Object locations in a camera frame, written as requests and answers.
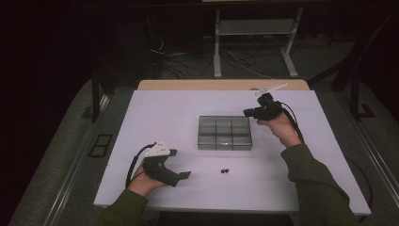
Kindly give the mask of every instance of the gray floor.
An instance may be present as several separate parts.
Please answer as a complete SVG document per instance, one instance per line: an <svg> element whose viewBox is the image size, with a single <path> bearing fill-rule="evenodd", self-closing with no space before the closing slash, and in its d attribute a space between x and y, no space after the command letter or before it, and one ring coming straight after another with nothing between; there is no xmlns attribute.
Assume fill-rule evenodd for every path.
<svg viewBox="0 0 399 226"><path fill-rule="evenodd" d="M283 59L278 54L279 45L274 44L279 41L270 37L264 38L261 52L243 45L229 45L225 41L224 49L237 58L246 58L242 64L262 75L244 70L240 64L231 60L229 52L222 51L222 79L257 79L263 78L263 75L289 78ZM299 78L306 80L322 72L344 58L352 46L351 41L332 42L328 46L327 38L323 37L297 40L292 50L292 59ZM177 55L172 55L170 60L165 61L166 65L174 69L163 70L160 79L177 79L177 74L189 79L213 78L211 51L204 51L201 57L180 55L180 51L174 54ZM375 118L354 121L347 111L348 90L333 92L329 87L333 78L334 75L331 75L311 86L311 89L316 91L343 153L356 163L348 164L365 199L370 200L373 194L373 213L362 225L397 225L399 209L394 179L399 176L399 156L396 153L399 149L398 122L364 85L360 89L360 102L372 108ZM90 89L91 84L87 83L77 93L10 225L91 225L102 211L102 208L93 205L93 201L111 150L104 158L87 157L87 153L99 134L112 134L112 147L135 88L118 88L109 97L101 117L94 123L90 119L82 118L87 107L91 105ZM377 153L387 168L378 159ZM357 166L370 180L372 192Z"/></svg>

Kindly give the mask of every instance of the person's right hand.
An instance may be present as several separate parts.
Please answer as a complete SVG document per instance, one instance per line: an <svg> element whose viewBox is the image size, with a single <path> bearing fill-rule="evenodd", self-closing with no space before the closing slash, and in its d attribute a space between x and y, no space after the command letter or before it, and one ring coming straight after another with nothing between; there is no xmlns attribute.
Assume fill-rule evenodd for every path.
<svg viewBox="0 0 399 226"><path fill-rule="evenodd" d="M141 162L140 166L135 172L135 175L133 175L133 178L134 179L129 184L127 189L143 197L147 197L151 192L153 192L158 187L166 186L166 184L154 180L146 174L146 172L143 169L143 162Z"/></svg>
<svg viewBox="0 0 399 226"><path fill-rule="evenodd" d="M286 148L302 143L288 117L281 113L271 121L257 121L260 125L267 125L273 135L279 138L279 142Z"/></svg>

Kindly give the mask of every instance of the metal stand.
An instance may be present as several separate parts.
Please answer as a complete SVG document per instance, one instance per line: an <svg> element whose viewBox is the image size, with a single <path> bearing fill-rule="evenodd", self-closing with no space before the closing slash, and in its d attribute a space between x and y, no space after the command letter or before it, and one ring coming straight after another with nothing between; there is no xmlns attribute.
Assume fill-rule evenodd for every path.
<svg viewBox="0 0 399 226"><path fill-rule="evenodd" d="M95 122L100 115L100 82L96 71L91 75L91 93L93 98L92 122Z"/></svg>
<svg viewBox="0 0 399 226"><path fill-rule="evenodd" d="M228 20L220 21L220 12L216 11L215 17L215 53L214 70L215 78L221 78L219 37L222 35L265 35L265 34L288 34L288 43L281 48L281 55L284 59L287 70L292 78L298 78L293 61L290 57L299 21L303 8L298 8L294 19L274 20Z"/></svg>
<svg viewBox="0 0 399 226"><path fill-rule="evenodd" d="M308 83L309 86L314 85L315 83L322 80L323 78L326 78L326 77L332 75L333 73L339 71L341 69L341 67L343 65L345 65L346 61L347 61L347 57L345 59L341 60L340 62L334 64L330 68L326 69L325 71L315 75L313 78L306 80L306 82Z"/></svg>
<svg viewBox="0 0 399 226"><path fill-rule="evenodd" d="M355 117L357 121L360 121L361 118L372 118L374 117L373 112L371 111L368 105L361 105L364 113L359 113L359 86L361 81L362 74L357 72L357 69L361 66L361 61L368 53L370 47L374 43L376 37L381 33L382 29L384 28L385 24L391 18L392 14L396 11L396 8L391 10L386 16L384 16L381 23L378 23L375 28L373 28L370 32L370 35L365 36L364 40L361 41L361 46L357 48L357 52L351 54L352 62L349 64L346 69L347 72L343 74L338 74L335 78L335 83L332 84L334 90L343 89L345 85L350 81L351 82L351 89L350 89L350 111Z"/></svg>

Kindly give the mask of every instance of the white table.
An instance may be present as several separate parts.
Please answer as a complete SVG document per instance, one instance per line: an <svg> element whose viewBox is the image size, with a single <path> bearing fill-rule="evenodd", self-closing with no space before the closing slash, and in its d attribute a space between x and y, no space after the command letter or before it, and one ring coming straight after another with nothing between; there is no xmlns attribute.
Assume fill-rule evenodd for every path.
<svg viewBox="0 0 399 226"><path fill-rule="evenodd" d="M145 145L164 139L178 154L166 162L175 172L192 171L176 187L157 189L148 208L168 211L292 213L298 211L295 184L287 179L280 157L284 147L270 130L250 119L251 151L200 151L201 115L243 115L258 106L252 90L138 90L131 103L94 204L107 206L124 189L131 161ZM315 93L310 90L273 91L275 100L289 105L312 154L330 169L347 192L357 215L370 214L359 186L335 140Z"/></svg>

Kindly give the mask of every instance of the green sleeve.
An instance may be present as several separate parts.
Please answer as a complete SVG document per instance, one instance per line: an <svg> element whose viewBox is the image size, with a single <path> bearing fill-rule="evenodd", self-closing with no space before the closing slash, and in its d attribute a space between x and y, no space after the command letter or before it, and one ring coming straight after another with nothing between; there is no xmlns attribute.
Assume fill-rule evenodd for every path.
<svg viewBox="0 0 399 226"><path fill-rule="evenodd" d="M281 156L288 166L288 179L295 182L301 225L359 225L349 197L307 145L290 147Z"/></svg>
<svg viewBox="0 0 399 226"><path fill-rule="evenodd" d="M94 225L141 225L147 202L146 198L126 189L112 205L103 210Z"/></svg>

